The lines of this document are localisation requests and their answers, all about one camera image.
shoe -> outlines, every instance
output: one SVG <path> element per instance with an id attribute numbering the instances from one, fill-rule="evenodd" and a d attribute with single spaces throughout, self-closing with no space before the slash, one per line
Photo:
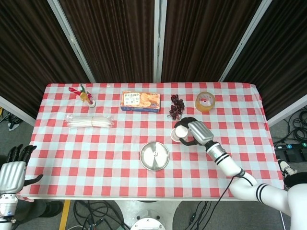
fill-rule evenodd
<path id="1" fill-rule="evenodd" d="M 63 203 L 60 201 L 51 201 L 46 203 L 46 210 L 39 217 L 54 217 L 63 210 Z"/>
<path id="2" fill-rule="evenodd" d="M 289 175 L 293 175 L 297 173 L 297 170 L 291 168 L 291 166 L 287 162 L 285 162 L 283 159 L 278 159 L 278 165 L 279 165 L 280 171 L 282 171 L 282 175 L 284 178 L 286 178 Z"/>

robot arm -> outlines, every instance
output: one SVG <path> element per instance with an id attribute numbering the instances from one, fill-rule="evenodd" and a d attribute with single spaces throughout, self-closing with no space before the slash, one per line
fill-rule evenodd
<path id="1" fill-rule="evenodd" d="M 38 182 L 43 175 L 35 179 L 25 180 L 26 166 L 30 160 L 31 153 L 36 146 L 27 146 L 20 153 L 23 145 L 13 147 L 7 157 L 7 161 L 2 165 L 0 171 L 0 229 L 10 230 L 14 219 L 18 202 L 16 193 L 20 192 L 24 186 Z"/>
<path id="2" fill-rule="evenodd" d="M 186 117 L 177 122 L 175 127 L 179 125 L 188 128 L 194 137 L 194 140 L 190 142 L 180 138 L 183 144 L 205 146 L 208 155 L 226 176 L 239 178 L 233 181 L 229 187 L 234 197 L 242 200 L 259 201 L 289 216 L 291 215 L 287 192 L 268 184 L 258 184 L 252 175 L 245 172 L 234 162 L 220 143 L 213 141 L 213 133 L 203 122 L 197 121 L 193 117 Z"/>

dark brown curtain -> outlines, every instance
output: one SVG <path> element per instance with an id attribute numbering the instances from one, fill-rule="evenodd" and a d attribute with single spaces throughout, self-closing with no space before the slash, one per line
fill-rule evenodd
<path id="1" fill-rule="evenodd" d="M 225 81 L 257 86 L 268 119 L 307 94 L 307 1 L 273 1 Z"/>
<path id="2" fill-rule="evenodd" d="M 260 0 L 168 0 L 162 81 L 218 81 Z"/>
<path id="3" fill-rule="evenodd" d="M 60 0 L 98 82 L 152 82 L 154 0 Z"/>
<path id="4" fill-rule="evenodd" d="M 0 1 L 0 95 L 36 117 L 49 83 L 88 82 L 47 1 Z"/>

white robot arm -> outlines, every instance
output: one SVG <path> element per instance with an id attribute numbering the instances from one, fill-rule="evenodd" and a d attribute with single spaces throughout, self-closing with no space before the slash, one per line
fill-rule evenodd
<path id="1" fill-rule="evenodd" d="M 188 128 L 194 137 L 190 142 L 180 138 L 183 144 L 205 146 L 208 155 L 226 176 L 238 178 L 229 187 L 234 197 L 264 203 L 291 216 L 291 229 L 307 229 L 307 221 L 303 217 L 307 207 L 307 184 L 295 185 L 288 192 L 268 184 L 258 184 L 252 175 L 234 162 L 220 143 L 213 141 L 213 133 L 203 122 L 193 117 L 186 117 L 177 122 L 175 127 L 179 125 Z"/>
<path id="2" fill-rule="evenodd" d="M 18 202 L 16 193 L 24 186 L 38 182 L 43 175 L 35 179 L 25 180 L 26 166 L 30 160 L 31 153 L 36 146 L 26 146 L 20 153 L 23 145 L 13 147 L 7 157 L 6 163 L 0 171 L 0 229 L 10 230 L 14 219 Z"/>

white sneaker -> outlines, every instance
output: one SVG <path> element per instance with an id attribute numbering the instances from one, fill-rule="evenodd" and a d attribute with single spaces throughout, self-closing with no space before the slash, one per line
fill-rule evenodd
<path id="1" fill-rule="evenodd" d="M 278 165 L 282 175 L 285 178 L 286 176 L 293 175 L 297 173 L 296 169 L 291 168 L 291 166 L 285 162 L 283 159 L 278 159 Z"/>

